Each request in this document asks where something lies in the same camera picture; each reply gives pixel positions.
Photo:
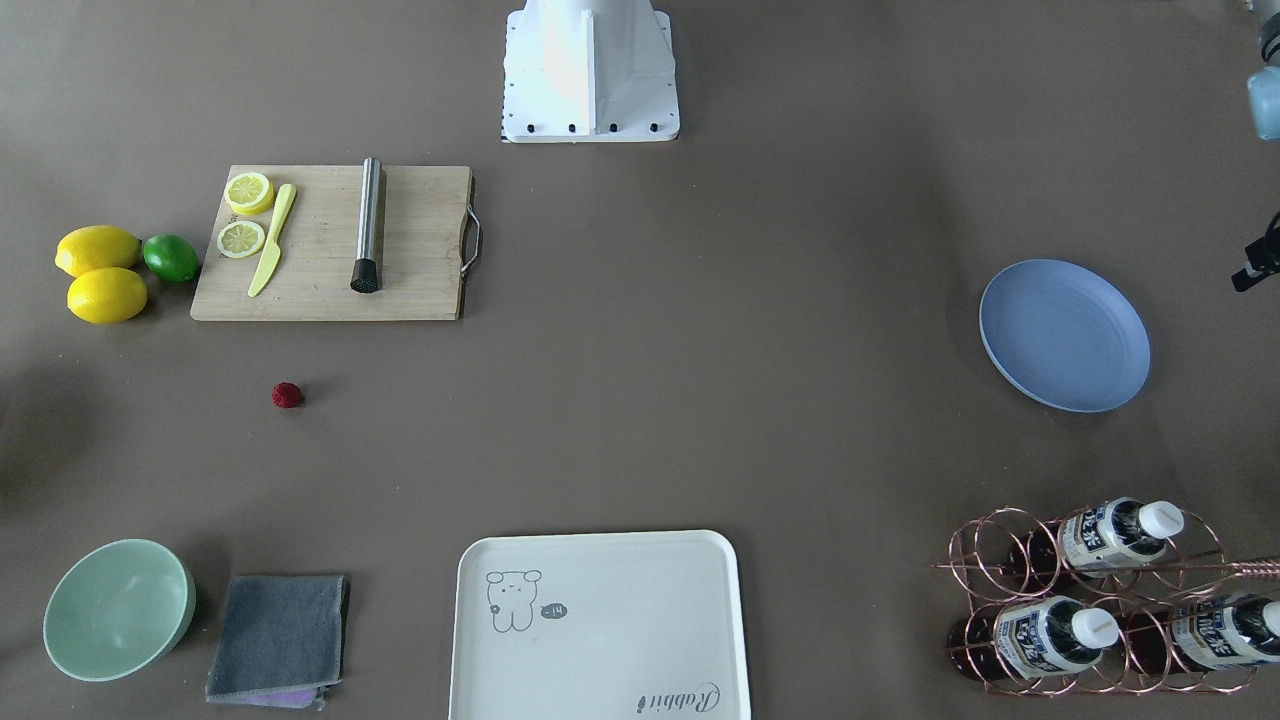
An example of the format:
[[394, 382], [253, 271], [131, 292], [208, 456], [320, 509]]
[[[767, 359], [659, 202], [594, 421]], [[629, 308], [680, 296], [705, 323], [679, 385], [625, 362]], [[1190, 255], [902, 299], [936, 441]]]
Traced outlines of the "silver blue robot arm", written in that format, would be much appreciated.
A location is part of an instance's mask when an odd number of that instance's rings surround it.
[[1244, 1], [1258, 24], [1263, 67], [1245, 82], [1254, 131], [1266, 142], [1279, 141], [1279, 1]]

